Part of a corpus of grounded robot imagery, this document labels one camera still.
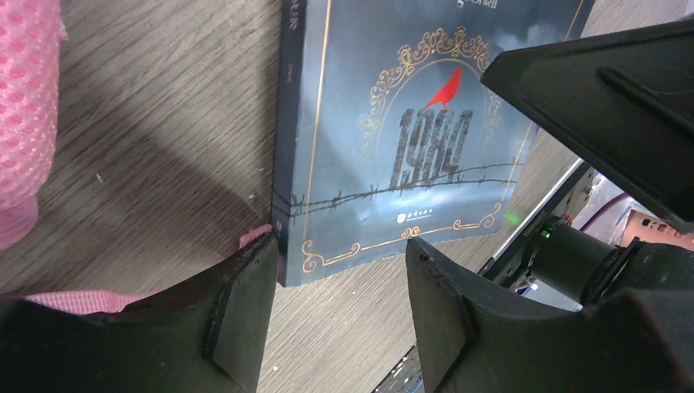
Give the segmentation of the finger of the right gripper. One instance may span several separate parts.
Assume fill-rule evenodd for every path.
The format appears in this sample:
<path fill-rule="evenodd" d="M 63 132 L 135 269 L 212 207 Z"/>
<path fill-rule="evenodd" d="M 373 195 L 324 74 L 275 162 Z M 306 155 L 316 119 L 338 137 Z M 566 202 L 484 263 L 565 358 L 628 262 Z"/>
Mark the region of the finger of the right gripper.
<path fill-rule="evenodd" d="M 481 81 L 658 217 L 692 221 L 691 20 L 507 51 Z"/>

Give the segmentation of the pink student backpack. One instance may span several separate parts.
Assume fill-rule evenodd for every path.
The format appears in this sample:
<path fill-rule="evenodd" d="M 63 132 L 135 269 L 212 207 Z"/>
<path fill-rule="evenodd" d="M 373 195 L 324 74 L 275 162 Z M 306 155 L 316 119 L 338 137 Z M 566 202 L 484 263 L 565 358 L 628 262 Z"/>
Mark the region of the pink student backpack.
<path fill-rule="evenodd" d="M 115 313 L 268 233 L 278 1 L 1 4 L 1 297 Z"/>

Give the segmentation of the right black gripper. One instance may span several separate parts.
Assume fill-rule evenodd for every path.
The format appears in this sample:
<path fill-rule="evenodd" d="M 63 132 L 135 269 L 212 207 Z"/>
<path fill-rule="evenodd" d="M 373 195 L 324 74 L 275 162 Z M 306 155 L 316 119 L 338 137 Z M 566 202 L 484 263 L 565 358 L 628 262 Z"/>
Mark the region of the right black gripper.
<path fill-rule="evenodd" d="M 627 246 L 612 246 L 559 222 L 531 238 L 523 264 L 528 276 L 582 306 L 626 288 L 693 289 L 692 251 L 637 237 Z"/>

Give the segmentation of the blue book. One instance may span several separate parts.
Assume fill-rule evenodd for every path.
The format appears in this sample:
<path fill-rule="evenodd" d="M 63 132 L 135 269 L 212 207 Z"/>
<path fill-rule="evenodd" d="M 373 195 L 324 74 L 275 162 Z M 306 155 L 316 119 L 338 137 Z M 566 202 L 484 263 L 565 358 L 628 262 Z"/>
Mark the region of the blue book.
<path fill-rule="evenodd" d="M 481 82 L 590 1 L 285 1 L 271 220 L 298 287 L 498 231 L 539 127 Z"/>

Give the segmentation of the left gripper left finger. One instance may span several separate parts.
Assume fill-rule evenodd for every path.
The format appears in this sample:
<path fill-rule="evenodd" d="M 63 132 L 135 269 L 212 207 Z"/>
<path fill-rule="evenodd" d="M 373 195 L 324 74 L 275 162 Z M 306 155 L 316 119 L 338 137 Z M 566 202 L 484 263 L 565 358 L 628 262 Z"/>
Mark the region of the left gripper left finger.
<path fill-rule="evenodd" d="M 254 392 L 276 289 L 277 239 L 119 313 L 1 303 L 4 392 Z"/>

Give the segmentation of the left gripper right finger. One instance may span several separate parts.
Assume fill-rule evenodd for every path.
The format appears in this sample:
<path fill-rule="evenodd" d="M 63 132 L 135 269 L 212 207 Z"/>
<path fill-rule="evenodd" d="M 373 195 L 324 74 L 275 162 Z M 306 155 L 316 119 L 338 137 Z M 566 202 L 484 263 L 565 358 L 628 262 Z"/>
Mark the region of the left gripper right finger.
<path fill-rule="evenodd" d="M 647 244 L 595 305 L 517 295 L 428 242 L 406 247 L 427 392 L 690 392 L 693 254 Z"/>

